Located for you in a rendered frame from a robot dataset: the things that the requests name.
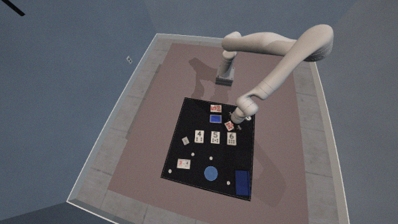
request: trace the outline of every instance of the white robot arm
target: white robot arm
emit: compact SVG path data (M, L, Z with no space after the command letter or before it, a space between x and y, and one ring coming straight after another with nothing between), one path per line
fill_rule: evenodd
M298 40L293 40L272 32L259 32L241 36L238 32L227 35L222 40L225 50L219 70L221 74L229 69L237 51L284 56L274 70L249 92L238 97L237 108L231 115L235 124L245 117L258 112L258 105L250 98L256 96L267 99L285 82L289 74L302 61L315 62L332 51L333 30L328 25L317 25L305 31Z

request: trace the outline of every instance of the blue round disc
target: blue round disc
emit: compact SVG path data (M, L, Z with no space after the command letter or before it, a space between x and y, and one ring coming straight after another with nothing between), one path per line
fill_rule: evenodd
M204 177L209 181L215 180L217 178L217 176L218 176L218 172L214 166L208 166L204 170Z

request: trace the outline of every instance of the wall outlet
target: wall outlet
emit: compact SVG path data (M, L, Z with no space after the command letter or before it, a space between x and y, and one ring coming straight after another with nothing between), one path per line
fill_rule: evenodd
M130 58L130 56L128 56L127 58L127 61L131 64L131 63L133 63L133 61L132 61L132 59Z

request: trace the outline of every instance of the white playing card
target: white playing card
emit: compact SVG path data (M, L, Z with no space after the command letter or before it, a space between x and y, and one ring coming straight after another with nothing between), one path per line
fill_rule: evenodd
M204 131L195 130L195 143L203 143Z
M220 143L220 132L219 131L212 131L212 140L210 142L213 144Z
M221 105L211 105L210 112L221 113Z
M228 131L233 130L233 123L231 121L228 121L227 123L225 123Z
M178 162L177 162L177 168L189 170L190 169L190 160L185 160L185 159L179 158Z
M188 137L183 138L183 139L182 139L182 142L184 143L184 145L189 144Z
M236 133L227 133L227 144L236 145Z

